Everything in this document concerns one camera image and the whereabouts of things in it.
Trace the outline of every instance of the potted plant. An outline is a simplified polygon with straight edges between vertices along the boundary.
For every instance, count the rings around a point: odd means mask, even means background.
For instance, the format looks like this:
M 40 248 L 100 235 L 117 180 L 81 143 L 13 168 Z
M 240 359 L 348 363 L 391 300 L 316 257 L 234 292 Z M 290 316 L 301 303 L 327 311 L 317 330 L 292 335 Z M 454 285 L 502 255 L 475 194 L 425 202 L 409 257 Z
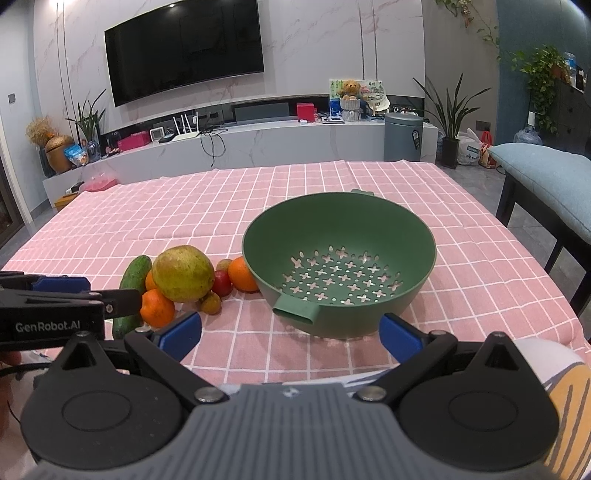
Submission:
M 82 106 L 78 103 L 78 118 L 66 118 L 69 122 L 74 122 L 77 127 L 82 131 L 82 134 L 86 138 L 86 145 L 83 145 L 88 153 L 88 159 L 90 162 L 94 162 L 100 158 L 100 145 L 95 140 L 95 133 L 98 134 L 98 126 L 100 121 L 102 120 L 105 110 L 101 113 L 95 112 L 95 105 L 96 102 L 99 100 L 100 97 L 106 92 L 106 89 L 103 90 L 100 95 L 95 99 L 94 102 L 90 102 L 88 99 L 84 102 Z M 90 109 L 88 113 L 85 112 L 86 104 L 88 103 Z
M 534 49 L 527 58 L 522 51 L 512 55 L 512 70 L 519 68 L 529 76 L 527 88 L 531 92 L 530 110 L 536 113 L 540 130 L 555 134 L 557 128 L 550 110 L 556 98 L 556 79 L 570 83 L 563 55 L 556 47 L 548 45 Z
M 464 117 L 480 109 L 479 106 L 469 108 L 468 103 L 470 103 L 470 100 L 472 100 L 473 98 L 482 95 L 483 93 L 488 92 L 490 90 L 490 88 L 485 88 L 484 90 L 475 93 L 470 98 L 465 96 L 462 100 L 458 102 L 457 96 L 460 93 L 460 87 L 462 85 L 463 78 L 464 74 L 462 73 L 460 75 L 460 80 L 456 85 L 456 93 L 454 95 L 453 102 L 449 96 L 449 89 L 446 88 L 445 106 L 443 105 L 443 102 L 441 101 L 441 98 L 439 97 L 437 90 L 435 90 L 435 87 L 433 86 L 433 83 L 431 82 L 431 80 L 429 80 L 429 78 L 427 78 L 427 86 L 435 93 L 437 101 L 433 99 L 433 96 L 431 95 L 429 90 L 424 85 L 422 85 L 421 82 L 419 82 L 417 79 L 413 79 L 415 82 L 417 82 L 419 87 L 422 88 L 423 92 L 425 92 L 427 98 L 429 98 L 429 100 L 431 100 L 435 105 L 437 113 L 430 112 L 429 110 L 425 110 L 425 112 L 433 115 L 441 125 L 441 128 L 443 129 L 443 134 L 445 135 L 445 137 L 443 137 L 443 150 L 441 152 L 441 162 L 444 166 L 450 168 L 456 168 L 457 166 L 457 149 L 460 145 L 460 141 L 457 139 L 457 135 L 460 132 L 460 126 L 462 124 L 462 121 L 464 120 Z

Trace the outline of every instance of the gray trash can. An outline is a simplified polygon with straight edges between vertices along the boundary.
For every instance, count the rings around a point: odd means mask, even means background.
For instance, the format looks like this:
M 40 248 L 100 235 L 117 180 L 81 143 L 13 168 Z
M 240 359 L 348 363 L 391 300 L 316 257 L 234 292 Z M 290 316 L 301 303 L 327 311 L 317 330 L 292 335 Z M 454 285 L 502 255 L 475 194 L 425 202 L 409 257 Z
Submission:
M 384 161 L 421 161 L 423 118 L 408 113 L 386 113 Z

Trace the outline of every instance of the pink checkered tablecloth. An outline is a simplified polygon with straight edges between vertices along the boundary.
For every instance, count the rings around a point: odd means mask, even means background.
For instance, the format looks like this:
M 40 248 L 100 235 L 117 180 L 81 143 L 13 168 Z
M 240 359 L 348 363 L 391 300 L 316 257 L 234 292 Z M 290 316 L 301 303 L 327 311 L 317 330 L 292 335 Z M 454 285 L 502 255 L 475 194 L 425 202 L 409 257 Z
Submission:
M 569 303 L 536 260 L 470 194 L 435 165 L 331 162 L 214 170 L 82 193 L 6 269 L 84 275 L 117 288 L 137 255 L 155 258 L 191 244 L 214 264 L 241 253 L 242 235 L 264 209 L 307 193 L 375 192 L 409 208 L 431 228 L 437 263 L 403 317 L 423 331 L 460 340 L 494 330 L 591 348 Z M 183 361 L 214 384 L 297 381 L 396 364 L 377 335 L 342 342 L 284 326 L 259 294 L 235 292 L 223 312 L 203 319 L 203 337 Z

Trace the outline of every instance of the red cherry tomato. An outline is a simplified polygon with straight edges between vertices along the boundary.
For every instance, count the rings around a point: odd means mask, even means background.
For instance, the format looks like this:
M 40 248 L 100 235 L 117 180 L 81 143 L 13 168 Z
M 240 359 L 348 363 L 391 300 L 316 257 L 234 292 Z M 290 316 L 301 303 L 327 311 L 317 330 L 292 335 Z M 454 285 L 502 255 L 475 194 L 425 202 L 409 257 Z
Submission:
M 220 297 L 227 297 L 234 290 L 234 285 L 230 280 L 228 272 L 224 270 L 216 270 L 214 273 L 212 292 L 217 293 Z

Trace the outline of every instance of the blue gripper pad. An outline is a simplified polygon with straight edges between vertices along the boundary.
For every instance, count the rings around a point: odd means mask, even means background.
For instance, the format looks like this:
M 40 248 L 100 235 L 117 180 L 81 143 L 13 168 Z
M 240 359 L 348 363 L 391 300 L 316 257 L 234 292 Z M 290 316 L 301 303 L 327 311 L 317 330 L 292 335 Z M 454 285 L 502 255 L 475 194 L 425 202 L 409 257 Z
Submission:
M 201 340 L 201 328 L 201 317 L 193 313 L 155 332 L 154 342 L 163 352 L 180 362 Z
M 379 340 L 397 361 L 404 363 L 423 349 L 421 338 L 384 315 L 379 321 Z
M 33 291 L 53 293 L 80 293 L 90 291 L 90 282 L 84 277 L 42 277 L 32 285 Z

